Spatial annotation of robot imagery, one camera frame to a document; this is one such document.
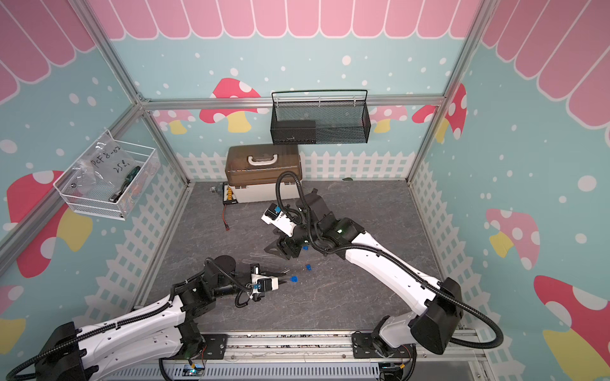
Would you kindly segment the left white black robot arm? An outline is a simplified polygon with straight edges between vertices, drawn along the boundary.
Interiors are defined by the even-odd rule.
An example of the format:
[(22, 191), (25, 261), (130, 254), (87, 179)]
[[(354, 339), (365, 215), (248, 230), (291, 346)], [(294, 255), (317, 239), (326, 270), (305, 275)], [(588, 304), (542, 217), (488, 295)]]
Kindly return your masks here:
[(233, 257), (206, 258), (204, 268), (173, 284), (168, 295), (141, 309), (81, 328), (56, 328), (41, 352), (8, 372), (8, 380), (100, 380), (147, 360), (204, 360), (211, 347), (197, 318), (212, 311), (218, 298), (235, 297), (243, 308), (285, 283), (286, 272), (253, 264), (236, 270)]

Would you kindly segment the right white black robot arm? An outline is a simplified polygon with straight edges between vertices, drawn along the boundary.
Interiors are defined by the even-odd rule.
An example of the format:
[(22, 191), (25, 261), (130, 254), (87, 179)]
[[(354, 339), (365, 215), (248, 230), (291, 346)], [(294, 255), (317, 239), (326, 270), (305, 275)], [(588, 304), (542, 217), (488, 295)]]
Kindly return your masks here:
[[(444, 354), (449, 344), (470, 349), (496, 349), (505, 341), (497, 323), (462, 300), (460, 285), (451, 278), (429, 276), (379, 244), (350, 218), (337, 219), (317, 191), (306, 194), (293, 171), (282, 172), (275, 184), (276, 201), (262, 219), (279, 230), (268, 250), (286, 260), (297, 258), (304, 247), (324, 256), (336, 255), (374, 276), (398, 295), (410, 311), (381, 319), (371, 334), (374, 350), (389, 357), (398, 349), (420, 345)], [(456, 338), (464, 314), (483, 322), (494, 333), (484, 342)]]

